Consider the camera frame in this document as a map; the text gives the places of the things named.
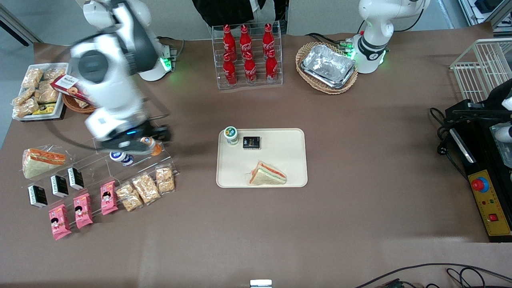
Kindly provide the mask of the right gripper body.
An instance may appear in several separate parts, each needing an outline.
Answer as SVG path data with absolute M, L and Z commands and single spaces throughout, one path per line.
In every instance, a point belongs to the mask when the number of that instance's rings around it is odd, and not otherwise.
M 150 154 L 150 148 L 140 140 L 149 137 L 152 125 L 144 110 L 131 116 L 117 115 L 106 108 L 97 109 L 86 120 L 86 127 L 104 150 Z

